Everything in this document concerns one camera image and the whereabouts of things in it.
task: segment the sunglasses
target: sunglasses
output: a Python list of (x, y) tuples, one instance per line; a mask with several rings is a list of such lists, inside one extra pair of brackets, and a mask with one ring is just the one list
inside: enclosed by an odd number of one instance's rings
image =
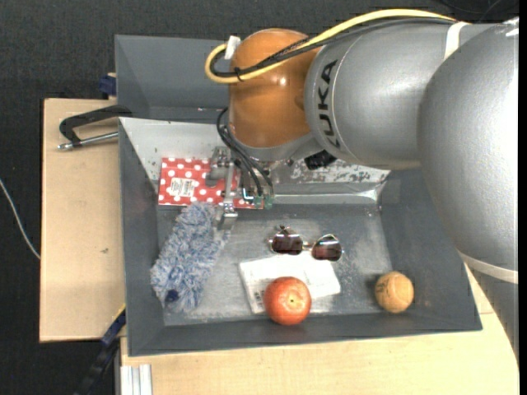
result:
[(310, 249), (313, 258), (332, 262), (338, 261), (343, 255), (343, 246), (334, 235), (323, 235), (314, 244), (308, 244), (298, 233), (284, 225), (280, 225), (280, 231), (269, 240), (269, 243), (271, 250), (280, 254), (297, 255)]

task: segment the gray bin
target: gray bin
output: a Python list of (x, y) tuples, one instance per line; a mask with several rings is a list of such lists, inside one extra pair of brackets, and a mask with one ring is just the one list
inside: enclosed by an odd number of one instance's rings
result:
[[(343, 186), (347, 196), (337, 204), (282, 203), (266, 211), (240, 210), (202, 304), (190, 314), (164, 311), (149, 272), (179, 208), (158, 206), (156, 174), (162, 156), (206, 156), (219, 143), (212, 123), (217, 109), (226, 106), (227, 89), (203, 73), (204, 60), (216, 44), (116, 40), (119, 104), (146, 119), (119, 122), (130, 355), (480, 330), (464, 264), (445, 235), (420, 170), (391, 173), (382, 193), (367, 202), (350, 197)], [(330, 310), (292, 327), (251, 314), (238, 273), (239, 262), (270, 254), (269, 233), (284, 223), (307, 239), (334, 233), (345, 250), (333, 267), (342, 292), (330, 296)], [(414, 303), (402, 314), (386, 313), (374, 298), (376, 279), (392, 269), (415, 286)]]

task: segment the black carpet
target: black carpet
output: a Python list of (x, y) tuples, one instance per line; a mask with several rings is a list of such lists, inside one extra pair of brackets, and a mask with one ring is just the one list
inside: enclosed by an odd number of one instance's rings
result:
[[(415, 7), (503, 21), (519, 0), (0, 0), (0, 178), (40, 246), (40, 101), (101, 98), (114, 35), (226, 39), (268, 27), (318, 33), (356, 14)], [(0, 193), (0, 393), (72, 393), (96, 342), (40, 345), (40, 265)], [(96, 393), (112, 393), (111, 375)]]

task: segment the white card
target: white card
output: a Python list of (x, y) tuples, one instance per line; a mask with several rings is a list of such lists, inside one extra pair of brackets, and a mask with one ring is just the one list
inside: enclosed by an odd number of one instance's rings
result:
[(277, 255), (240, 263), (240, 274), (254, 314), (263, 313), (264, 292), (271, 281), (279, 277), (295, 277), (310, 289), (311, 312), (327, 312), (331, 308), (328, 295), (340, 293), (340, 283), (328, 260), (316, 260), (309, 251), (297, 256)]

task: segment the wooden table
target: wooden table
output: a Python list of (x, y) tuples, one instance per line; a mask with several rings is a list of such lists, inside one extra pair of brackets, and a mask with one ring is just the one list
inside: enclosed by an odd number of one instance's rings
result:
[[(117, 144), (61, 152), (61, 119), (110, 100), (44, 103), (40, 340), (96, 339), (124, 302)], [(111, 132), (116, 122), (83, 128)], [(152, 365), (155, 395), (515, 394), (519, 374), (501, 324), (469, 273), (481, 332), (128, 357)]]

